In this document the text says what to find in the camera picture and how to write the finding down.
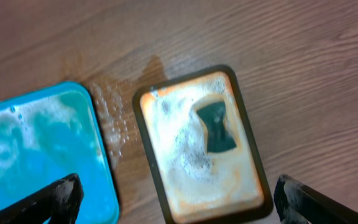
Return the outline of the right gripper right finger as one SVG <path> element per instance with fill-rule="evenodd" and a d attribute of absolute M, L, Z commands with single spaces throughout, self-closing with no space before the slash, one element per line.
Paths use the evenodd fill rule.
<path fill-rule="evenodd" d="M 282 174 L 273 195 L 281 224 L 356 224 L 358 213 Z"/>

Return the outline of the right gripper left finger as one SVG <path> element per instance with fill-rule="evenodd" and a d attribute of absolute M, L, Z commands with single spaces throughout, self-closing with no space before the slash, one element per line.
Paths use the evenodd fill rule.
<path fill-rule="evenodd" d="M 69 174 L 0 210 L 0 224 L 68 223 L 78 218 L 84 197 L 78 174 Z"/>

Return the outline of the green yellow sponge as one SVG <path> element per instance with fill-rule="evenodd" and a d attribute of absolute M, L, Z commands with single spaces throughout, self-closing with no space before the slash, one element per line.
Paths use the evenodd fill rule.
<path fill-rule="evenodd" d="M 226 129 L 226 105 L 217 101 L 196 110 L 196 114 L 206 127 L 206 152 L 223 153 L 237 145 L 232 134 Z"/>

